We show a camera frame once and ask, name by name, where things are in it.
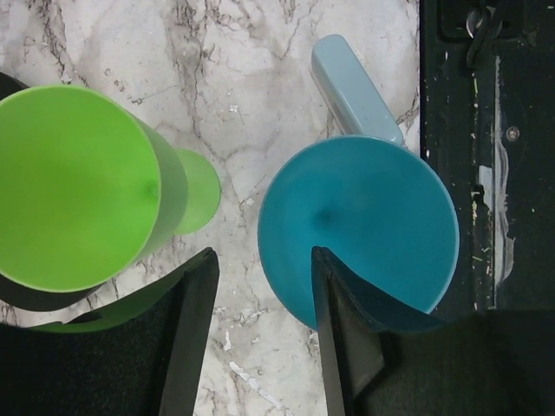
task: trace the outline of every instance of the marble countertop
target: marble countertop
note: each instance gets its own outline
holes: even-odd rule
[[[159,279],[212,246],[220,282],[195,414],[322,415],[317,334],[273,295],[258,210],[293,154],[338,133],[310,78],[310,51],[343,35],[418,150],[417,0],[3,0],[0,69],[28,85],[94,88],[221,178],[212,222],[52,313],[0,305],[0,319],[67,322]]]

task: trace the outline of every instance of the screw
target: screw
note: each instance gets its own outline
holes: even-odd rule
[[[509,141],[517,141],[520,137],[520,130],[518,127],[509,127],[506,130],[506,137]]]

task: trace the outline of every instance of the cup base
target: cup base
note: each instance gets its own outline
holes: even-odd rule
[[[218,174],[208,160],[186,149],[175,149],[185,169],[188,185],[185,215],[175,234],[200,230],[212,219],[219,206],[221,188]]]

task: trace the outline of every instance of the light blue mug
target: light blue mug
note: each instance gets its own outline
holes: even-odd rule
[[[264,273],[282,304],[317,328],[310,253],[331,249],[358,276],[429,313],[459,253],[447,189],[402,133],[349,45],[318,42],[312,70],[344,133],[294,156],[273,179],[258,219]]]

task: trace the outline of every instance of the mug handle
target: mug handle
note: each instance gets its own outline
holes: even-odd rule
[[[312,49],[312,77],[344,134],[403,144],[395,118],[340,35],[320,39]]]

